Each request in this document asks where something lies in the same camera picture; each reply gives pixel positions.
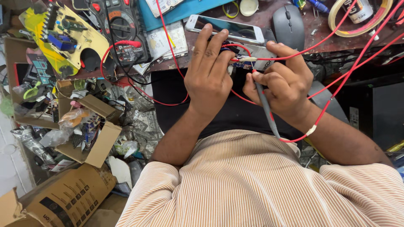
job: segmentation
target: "wooden desk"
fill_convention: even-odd
[[[331,8],[333,2],[334,2],[333,0],[328,0],[325,2],[325,5]],[[250,17],[245,17],[241,13],[239,13],[237,17],[234,19],[227,18],[224,15],[221,6],[205,11],[201,15],[239,23],[246,23],[258,27],[271,28],[272,15],[277,9],[287,4],[289,4],[287,0],[259,1],[259,9]],[[305,49],[307,49],[323,40],[327,35],[331,33],[331,30],[328,26],[328,14],[320,13],[320,16],[315,18],[310,3],[306,4],[301,13],[303,18],[303,24],[305,27]],[[341,20],[341,18],[344,16],[344,13],[345,12],[342,9],[339,11],[336,23],[338,23]],[[353,30],[363,25],[364,24],[362,23],[355,25],[351,22],[349,18],[347,18],[344,24],[341,26],[341,30],[345,31]],[[315,29],[317,29],[317,31],[314,33],[314,35],[311,35],[313,30]],[[383,30],[379,33],[380,39],[378,41],[375,41],[373,46],[384,46],[403,32],[404,32],[404,26],[401,26],[401,28],[397,30],[393,30],[391,28],[391,25],[387,24],[383,28]],[[190,61],[192,56],[192,48],[195,44],[197,34],[185,31],[185,36],[188,43],[189,53],[187,56],[177,58],[177,62],[180,68],[187,68],[188,62]],[[322,45],[309,51],[308,53],[321,53],[321,52],[363,48],[369,41],[369,39],[370,36],[367,34],[363,34],[352,38],[344,38],[337,35],[333,35]],[[400,40],[397,43],[404,43],[404,40]],[[160,64],[155,62],[154,65],[150,67],[149,71],[160,71],[175,68],[176,66],[174,61],[170,59],[165,60]]]

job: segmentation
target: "striped shirt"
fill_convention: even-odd
[[[295,144],[246,130],[201,139],[179,172],[144,168],[116,226],[404,226],[404,184],[383,164],[301,167]]]

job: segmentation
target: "smartphone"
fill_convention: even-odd
[[[227,38],[228,40],[249,43],[257,46],[262,46],[265,43],[261,28],[257,26],[225,21],[200,15],[191,15],[187,21],[187,24],[185,25],[185,30],[189,32],[200,33],[202,28],[207,23],[212,24],[212,36],[223,29],[227,29],[229,30],[229,37]]]

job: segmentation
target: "small fan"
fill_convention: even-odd
[[[28,89],[28,90],[24,93],[23,98],[24,98],[24,99],[29,99],[29,98],[31,98],[31,97],[36,96],[36,95],[38,94],[38,91],[39,91],[39,89],[38,89],[38,86],[39,86],[39,85],[41,85],[41,82],[40,82],[40,81],[38,81],[38,82],[35,84],[35,87],[34,87],[34,88]],[[29,100],[28,102],[33,103],[33,102],[35,102],[35,101],[36,101],[36,100],[34,99],[34,100]]]
[[[74,89],[76,90],[84,90],[86,85],[86,81],[85,80],[75,80],[74,81]]]

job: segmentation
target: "open cardboard box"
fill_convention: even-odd
[[[19,199],[14,188],[0,197],[0,226],[81,227],[115,183],[106,164],[83,164],[58,173]]]
[[[92,95],[87,95],[79,99],[78,102],[108,120],[105,122],[104,127],[90,151],[82,152],[80,146],[73,148],[70,141],[57,146],[55,149],[79,163],[85,162],[99,168],[104,163],[105,158],[108,156],[109,151],[121,133],[122,128],[114,125],[114,123],[116,124],[118,122],[118,118],[122,112]]]
[[[37,48],[38,46],[34,41],[29,41],[25,39],[18,39],[12,37],[6,37],[4,39],[4,48],[7,54],[6,56],[6,65],[7,65],[7,75],[8,75],[8,82],[10,85],[10,94],[11,94],[11,101],[13,103],[20,104],[23,102],[23,99],[17,95],[13,88],[17,86],[17,81],[15,77],[14,71],[14,63],[26,63],[27,57],[25,55],[27,48]],[[59,99],[59,109],[60,108],[70,108],[70,99]],[[19,116],[17,114],[14,115],[14,119],[16,122],[20,124],[28,124],[39,126],[43,128],[55,128],[59,129],[58,123],[54,123],[52,121],[47,121],[43,119],[37,118],[29,118]]]

